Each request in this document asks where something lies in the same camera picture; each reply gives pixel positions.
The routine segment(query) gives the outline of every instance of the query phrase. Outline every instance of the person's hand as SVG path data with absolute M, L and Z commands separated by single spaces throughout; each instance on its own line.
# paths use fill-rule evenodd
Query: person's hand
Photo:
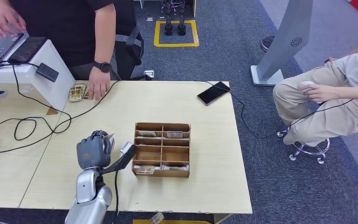
M 329 60 L 329 62 L 332 62 L 332 61 L 335 61 L 337 59 L 335 57 L 329 57 L 329 58 L 327 58 L 327 60 Z
M 0 36 L 7 37 L 6 33 L 17 35 L 7 23 L 10 23 L 20 32 L 26 30 L 25 21 L 10 5 L 0 5 Z
M 299 89 L 310 89 L 306 91 L 304 95 L 307 95 L 310 100 L 314 102 L 325 102 L 331 99 L 337 99 L 339 95 L 337 88 L 329 85 L 309 84 L 300 86 Z
M 95 94 L 95 100 L 102 98 L 108 91 L 110 86 L 110 73 L 102 72 L 96 67 L 93 67 L 89 77 L 89 99 L 93 98 Z

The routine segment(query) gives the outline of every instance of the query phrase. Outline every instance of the stool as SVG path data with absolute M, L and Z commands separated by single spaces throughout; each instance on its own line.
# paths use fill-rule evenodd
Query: stool
M 285 133 L 287 133 L 288 131 L 290 130 L 290 127 L 288 127 L 286 130 L 283 130 L 283 131 L 280 131 L 278 133 L 276 133 L 276 135 L 278 135 L 278 137 L 283 137 L 285 135 Z M 307 145 L 303 145 L 301 143 L 298 143 L 295 142 L 293 145 L 296 147 L 297 151 L 296 153 L 294 154 L 290 154 L 289 155 L 289 158 L 290 160 L 292 161 L 295 161 L 296 160 L 296 156 L 298 154 L 300 154 L 300 152 L 302 153 L 305 153 L 305 154 L 308 154 L 308 155 L 316 155 L 316 156 L 321 156 L 321 157 L 318 157 L 317 159 L 317 162 L 319 164 L 324 164 L 324 159 L 326 158 L 326 155 L 325 153 L 327 152 L 327 150 L 329 150 L 330 148 L 330 139 L 326 139 L 324 142 L 326 142 L 326 148 L 324 149 L 321 149 L 319 146 L 315 146 L 315 147 L 309 147 Z

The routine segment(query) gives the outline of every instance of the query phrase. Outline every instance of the black chair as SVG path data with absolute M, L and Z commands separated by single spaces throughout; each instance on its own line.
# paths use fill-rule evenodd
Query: black chair
M 135 66 L 142 63 L 144 52 L 144 40 L 140 34 L 140 26 L 137 24 L 135 9 L 132 0 L 115 0 L 116 8 L 116 34 L 127 36 L 126 41 L 116 41 L 117 73 L 123 80 L 140 80 L 148 76 L 131 78 Z

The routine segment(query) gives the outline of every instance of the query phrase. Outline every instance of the power adapter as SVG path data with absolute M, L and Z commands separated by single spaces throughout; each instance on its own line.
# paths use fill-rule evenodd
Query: power adapter
M 36 70 L 36 73 L 45 77 L 46 79 L 50 80 L 51 82 L 55 82 L 58 77 L 58 71 L 48 67 L 46 64 L 41 63 L 39 65 L 38 70 Z

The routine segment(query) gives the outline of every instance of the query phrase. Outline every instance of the gray kiosk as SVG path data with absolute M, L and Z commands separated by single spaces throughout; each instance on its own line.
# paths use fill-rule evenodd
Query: gray kiosk
M 283 80 L 284 66 L 310 37 L 313 0 L 290 0 L 282 23 L 259 65 L 252 65 L 253 84 L 275 86 Z

